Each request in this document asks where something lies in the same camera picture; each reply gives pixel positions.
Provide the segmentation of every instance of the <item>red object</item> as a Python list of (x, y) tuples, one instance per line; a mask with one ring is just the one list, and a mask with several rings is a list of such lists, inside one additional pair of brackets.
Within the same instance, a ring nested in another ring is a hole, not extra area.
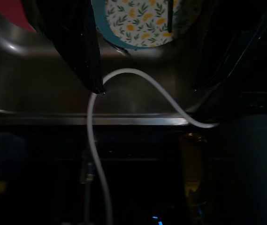
[(0, 0), (0, 13), (16, 26), (36, 33), (27, 21), (21, 0)]

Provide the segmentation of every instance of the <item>stainless steel sink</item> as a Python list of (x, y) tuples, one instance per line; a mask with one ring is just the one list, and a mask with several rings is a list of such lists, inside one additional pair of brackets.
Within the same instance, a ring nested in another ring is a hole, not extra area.
[[(137, 68), (157, 80), (189, 112), (207, 96), (191, 88), (197, 70), (201, 32), (156, 48), (117, 52), (99, 36), (103, 75)], [(121, 75), (105, 85), (95, 104), (95, 124), (181, 125), (164, 97), (136, 75)], [(0, 15), (0, 124), (84, 124), (89, 91), (53, 45)]]

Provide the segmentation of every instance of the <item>yellow flower pattern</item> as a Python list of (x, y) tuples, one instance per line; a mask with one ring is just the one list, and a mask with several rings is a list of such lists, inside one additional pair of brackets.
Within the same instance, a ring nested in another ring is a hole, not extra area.
[(106, 0), (105, 14), (121, 41), (155, 47), (183, 34), (197, 20), (202, 1), (174, 0), (173, 33), (168, 32), (168, 0)]

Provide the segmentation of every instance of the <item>metal surface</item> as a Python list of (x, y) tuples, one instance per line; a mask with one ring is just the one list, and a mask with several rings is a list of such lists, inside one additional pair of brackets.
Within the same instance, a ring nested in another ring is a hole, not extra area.
[[(120, 68), (140, 69), (157, 80), (179, 105), (193, 111), (207, 93), (194, 92), (201, 35), (194, 29), (176, 43), (117, 52), (99, 36), (103, 75)], [(164, 97), (136, 75), (106, 85), (96, 100), (96, 124), (182, 125)], [(0, 15), (0, 124), (85, 124), (89, 91), (44, 37)]]

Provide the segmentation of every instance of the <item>white cable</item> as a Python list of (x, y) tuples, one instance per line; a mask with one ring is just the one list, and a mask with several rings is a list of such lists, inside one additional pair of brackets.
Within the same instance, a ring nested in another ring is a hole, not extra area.
[[(176, 109), (176, 111), (181, 114), (189, 123), (200, 127), (200, 128), (213, 128), (217, 126), (217, 123), (201, 123), (193, 119), (191, 116), (189, 116), (180, 106), (178, 103), (164, 90), (163, 87), (161, 87), (152, 77), (150, 77), (148, 74), (138, 70), (138, 69), (131, 69), (131, 68), (124, 68), (124, 69), (118, 69), (110, 74), (106, 75), (103, 79), (103, 84), (105, 84), (109, 79), (111, 79), (114, 76), (117, 76), (119, 74), (136, 74), (139, 75), (143, 78), (145, 78), (147, 81), (149, 81), (168, 101), (169, 103)], [(97, 148), (95, 145), (95, 140), (94, 140), (94, 133), (92, 129), (92, 111), (94, 108), (94, 103), (96, 100), (97, 95), (92, 93), (90, 97), (90, 101), (88, 103), (88, 108), (87, 108), (87, 135), (88, 135), (88, 141), (90, 144), (91, 152), (92, 152), (92, 157), (94, 159), (94, 163), (98, 172), (98, 176), (102, 185), (103, 189), (103, 195), (104, 195), (104, 201), (105, 201), (105, 207), (106, 207), (106, 220), (107, 220), (107, 225), (112, 225), (113, 224), (113, 214), (112, 214), (112, 203), (111, 203), (111, 198), (110, 198), (110, 193), (108, 189), (108, 184), (107, 180), (101, 165), (101, 161), (97, 152)]]

